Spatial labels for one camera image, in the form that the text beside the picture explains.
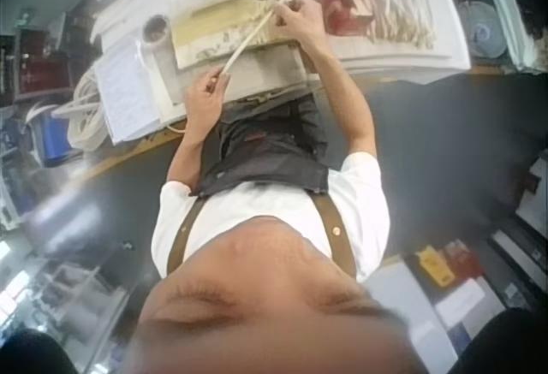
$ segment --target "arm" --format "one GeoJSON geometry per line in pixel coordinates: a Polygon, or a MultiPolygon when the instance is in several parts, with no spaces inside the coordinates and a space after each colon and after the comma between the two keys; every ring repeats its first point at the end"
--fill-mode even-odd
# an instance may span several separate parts
{"type": "Polygon", "coordinates": [[[191,189],[198,185],[204,141],[221,116],[230,81],[227,74],[219,76],[221,69],[204,72],[187,89],[187,130],[171,161],[167,181],[179,181],[191,189]]]}
{"type": "Polygon", "coordinates": [[[338,126],[348,141],[348,153],[377,156],[371,110],[360,88],[348,75],[327,43],[322,7],[313,0],[295,0],[297,11],[276,6],[285,36],[296,39],[310,56],[322,80],[338,126]]]}

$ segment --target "yellow object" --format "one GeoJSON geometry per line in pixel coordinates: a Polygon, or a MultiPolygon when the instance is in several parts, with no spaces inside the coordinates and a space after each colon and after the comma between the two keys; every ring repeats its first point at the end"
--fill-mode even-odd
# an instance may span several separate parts
{"type": "Polygon", "coordinates": [[[424,251],[417,252],[417,255],[420,266],[432,276],[439,287],[445,288],[456,279],[453,271],[434,247],[428,246],[424,251]]]}
{"type": "Polygon", "coordinates": [[[264,1],[230,0],[194,12],[190,18],[175,19],[171,23],[173,45],[181,47],[231,27],[254,22],[264,10],[264,1]]]}

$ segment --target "brown leather strap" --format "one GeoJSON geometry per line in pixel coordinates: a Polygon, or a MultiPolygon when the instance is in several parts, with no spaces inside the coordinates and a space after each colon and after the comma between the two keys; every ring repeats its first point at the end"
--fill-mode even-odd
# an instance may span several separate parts
{"type": "MultiPolygon", "coordinates": [[[[352,254],[350,240],[348,239],[341,213],[339,213],[339,210],[335,206],[335,203],[333,203],[329,194],[309,193],[309,196],[322,218],[325,233],[327,234],[327,239],[331,246],[333,262],[338,265],[342,271],[351,277],[356,278],[354,255],[352,254]]],[[[168,275],[177,270],[182,264],[190,230],[194,226],[194,223],[204,208],[204,205],[206,205],[206,202],[207,198],[197,199],[188,212],[187,217],[182,222],[168,259],[168,275]]]]}
{"type": "Polygon", "coordinates": [[[324,223],[325,233],[331,246],[333,262],[352,278],[356,278],[356,264],[350,240],[341,213],[329,194],[308,194],[324,223]]]}
{"type": "Polygon", "coordinates": [[[187,249],[188,237],[190,236],[190,230],[196,223],[198,215],[201,213],[204,205],[206,205],[207,198],[197,199],[177,232],[173,246],[171,247],[170,257],[168,258],[168,275],[182,264],[184,259],[185,250],[187,249]]]}

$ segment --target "white paper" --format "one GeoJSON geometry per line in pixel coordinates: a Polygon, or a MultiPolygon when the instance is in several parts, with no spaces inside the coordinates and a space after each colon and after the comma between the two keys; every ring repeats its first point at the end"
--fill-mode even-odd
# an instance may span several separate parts
{"type": "Polygon", "coordinates": [[[159,126],[159,113],[139,52],[138,35],[129,35],[95,64],[101,102],[114,144],[159,126]]]}
{"type": "Polygon", "coordinates": [[[448,329],[459,324],[485,297],[475,280],[468,280],[453,294],[436,305],[436,311],[448,329]]]}
{"type": "Polygon", "coordinates": [[[408,322],[409,337],[428,372],[446,374],[456,362],[455,349],[411,270],[403,262],[391,264],[375,271],[364,285],[383,307],[408,322]]]}

